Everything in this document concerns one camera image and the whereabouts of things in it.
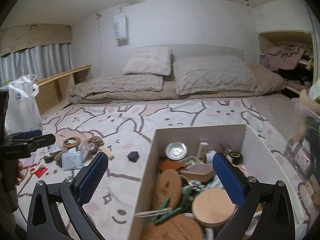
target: closet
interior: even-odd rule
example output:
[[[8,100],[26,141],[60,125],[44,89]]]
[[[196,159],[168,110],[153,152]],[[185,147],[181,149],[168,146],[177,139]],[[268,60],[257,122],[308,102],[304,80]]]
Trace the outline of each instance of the closet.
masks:
[[[290,97],[297,97],[318,79],[312,34],[303,31],[259,33],[259,61],[286,80]]]

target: wooden lid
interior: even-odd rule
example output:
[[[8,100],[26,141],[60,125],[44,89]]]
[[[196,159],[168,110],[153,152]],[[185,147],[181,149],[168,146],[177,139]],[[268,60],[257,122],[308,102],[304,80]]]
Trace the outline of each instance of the wooden lid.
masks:
[[[202,240],[201,227],[192,218],[179,214],[163,224],[155,226],[149,223],[140,240]]]
[[[192,212],[197,221],[209,228],[224,224],[233,215],[235,208],[227,192],[219,188],[200,193],[192,203]]]
[[[182,181],[175,170],[166,170],[157,179],[154,188],[152,209],[158,210],[166,198],[170,198],[168,207],[175,209],[182,195]]]

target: black small box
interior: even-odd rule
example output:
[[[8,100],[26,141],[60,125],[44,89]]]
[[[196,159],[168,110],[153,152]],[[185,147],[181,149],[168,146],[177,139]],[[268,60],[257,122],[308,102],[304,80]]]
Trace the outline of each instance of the black small box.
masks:
[[[135,163],[139,159],[139,154],[138,152],[130,152],[127,157],[129,161]]]

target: clear plastic bin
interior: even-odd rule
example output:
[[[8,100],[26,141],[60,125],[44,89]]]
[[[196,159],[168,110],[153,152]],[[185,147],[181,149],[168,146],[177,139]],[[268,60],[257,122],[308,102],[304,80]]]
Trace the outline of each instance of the clear plastic bin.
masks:
[[[320,116],[293,98],[295,106],[286,158],[296,169],[313,201],[320,201]]]

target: wooden headboard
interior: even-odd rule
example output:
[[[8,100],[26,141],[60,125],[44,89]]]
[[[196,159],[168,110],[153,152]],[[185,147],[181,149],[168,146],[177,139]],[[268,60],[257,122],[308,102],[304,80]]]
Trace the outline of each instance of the wooden headboard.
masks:
[[[175,59],[195,56],[209,56],[227,54],[237,56],[244,60],[244,50],[224,46],[206,44],[162,44],[143,47],[168,47],[172,49]]]

